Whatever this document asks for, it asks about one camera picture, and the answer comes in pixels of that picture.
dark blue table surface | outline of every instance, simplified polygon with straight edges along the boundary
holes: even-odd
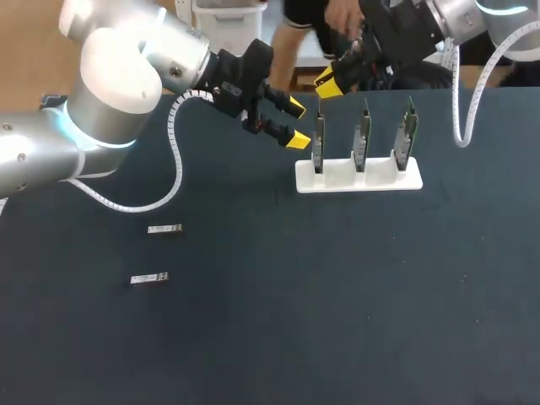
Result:
[[[388,154],[409,95],[418,192],[300,195],[309,150],[193,101],[165,208],[115,213],[65,183],[13,197],[0,404],[540,403],[540,90],[487,91],[466,149],[450,92],[367,94],[371,156]],[[348,155],[363,98],[323,106],[328,158]],[[114,175],[88,183],[118,203],[163,196],[171,102]],[[146,234],[177,223],[181,237]],[[126,286],[163,271],[166,286]]]

